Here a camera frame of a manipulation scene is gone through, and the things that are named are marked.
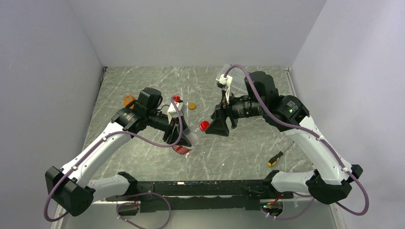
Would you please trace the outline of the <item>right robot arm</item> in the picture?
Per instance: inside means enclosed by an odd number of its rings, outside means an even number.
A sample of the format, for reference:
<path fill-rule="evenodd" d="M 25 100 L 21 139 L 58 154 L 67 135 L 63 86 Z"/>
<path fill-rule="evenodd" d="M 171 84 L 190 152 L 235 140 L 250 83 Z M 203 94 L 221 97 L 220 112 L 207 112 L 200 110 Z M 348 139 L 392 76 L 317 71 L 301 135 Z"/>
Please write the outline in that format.
<path fill-rule="evenodd" d="M 275 198 L 281 192 L 307 193 L 323 204 L 332 204 L 347 198 L 352 190 L 351 182 L 363 173 L 360 165 L 352 165 L 339 154 L 333 154 L 320 140 L 321 132 L 316 127 L 308 109 L 295 96 L 279 95 L 272 76 L 263 71 L 249 74 L 261 99 L 269 111 L 280 121 L 309 129 L 310 132 L 286 127 L 268 116 L 247 79 L 244 80 L 248 94 L 236 97 L 231 94 L 230 76 L 220 75 L 216 85 L 222 89 L 222 98 L 216 105 L 206 134 L 229 136 L 227 118 L 236 128 L 240 118 L 261 116 L 265 122 L 290 137 L 311 160 L 314 169 L 308 172 L 287 173 L 272 170 L 263 180 L 263 192 Z"/>

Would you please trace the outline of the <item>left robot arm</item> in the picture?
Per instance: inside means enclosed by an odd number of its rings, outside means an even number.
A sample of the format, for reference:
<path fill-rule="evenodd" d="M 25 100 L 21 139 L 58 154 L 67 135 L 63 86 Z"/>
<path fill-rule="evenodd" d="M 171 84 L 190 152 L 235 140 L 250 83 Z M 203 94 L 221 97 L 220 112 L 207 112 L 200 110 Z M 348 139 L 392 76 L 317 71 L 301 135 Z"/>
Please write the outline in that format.
<path fill-rule="evenodd" d="M 132 200 L 139 192 L 138 181 L 126 172 L 94 180 L 95 172 L 124 144 L 147 127 L 164 133 L 162 148 L 176 145 L 189 146 L 184 135 L 187 125 L 184 120 L 184 102 L 178 95 L 170 99 L 167 112 L 162 112 L 161 92 L 144 88 L 137 98 L 125 101 L 102 133 L 79 155 L 61 168 L 50 167 L 45 173 L 48 197 L 43 214 L 47 221 L 51 201 L 61 206 L 66 214 L 78 216 L 98 200 L 121 196 Z"/>

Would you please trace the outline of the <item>small clear orange bottle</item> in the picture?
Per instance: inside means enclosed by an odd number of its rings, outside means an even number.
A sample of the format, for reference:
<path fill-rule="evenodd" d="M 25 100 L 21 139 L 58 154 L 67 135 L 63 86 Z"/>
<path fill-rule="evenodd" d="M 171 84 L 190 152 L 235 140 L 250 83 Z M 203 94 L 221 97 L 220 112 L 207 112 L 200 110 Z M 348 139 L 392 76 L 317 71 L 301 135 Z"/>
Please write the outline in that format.
<path fill-rule="evenodd" d="M 131 95 L 131 94 L 129 94 L 129 93 L 126 93 L 125 95 L 124 95 L 124 97 L 123 97 L 123 104 L 124 104 L 124 106 L 127 106 L 127 105 L 129 105 L 132 101 L 135 101 L 136 100 L 136 98 L 133 96 L 133 95 Z"/>

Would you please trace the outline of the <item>clear red-label water bottle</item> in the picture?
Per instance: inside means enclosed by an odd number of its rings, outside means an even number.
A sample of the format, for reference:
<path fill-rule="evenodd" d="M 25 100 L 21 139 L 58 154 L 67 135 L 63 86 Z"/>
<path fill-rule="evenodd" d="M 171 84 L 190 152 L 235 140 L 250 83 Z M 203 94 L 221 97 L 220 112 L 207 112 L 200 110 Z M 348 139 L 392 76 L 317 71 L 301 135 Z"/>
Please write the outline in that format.
<path fill-rule="evenodd" d="M 173 146 L 173 151 L 178 155 L 186 155 L 191 152 L 202 139 L 207 127 L 200 123 L 191 125 L 183 131 L 182 142 Z"/>

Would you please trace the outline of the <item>red bottle cap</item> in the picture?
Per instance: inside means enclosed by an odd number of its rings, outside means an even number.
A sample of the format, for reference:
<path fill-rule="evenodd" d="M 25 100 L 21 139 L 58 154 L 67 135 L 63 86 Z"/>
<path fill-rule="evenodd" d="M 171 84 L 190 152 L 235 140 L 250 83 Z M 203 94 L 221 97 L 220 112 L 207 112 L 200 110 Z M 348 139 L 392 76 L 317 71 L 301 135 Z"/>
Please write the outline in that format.
<path fill-rule="evenodd" d="M 199 124 L 199 129 L 201 131 L 205 132 L 208 129 L 209 125 L 210 125 L 210 122 L 204 120 Z"/>

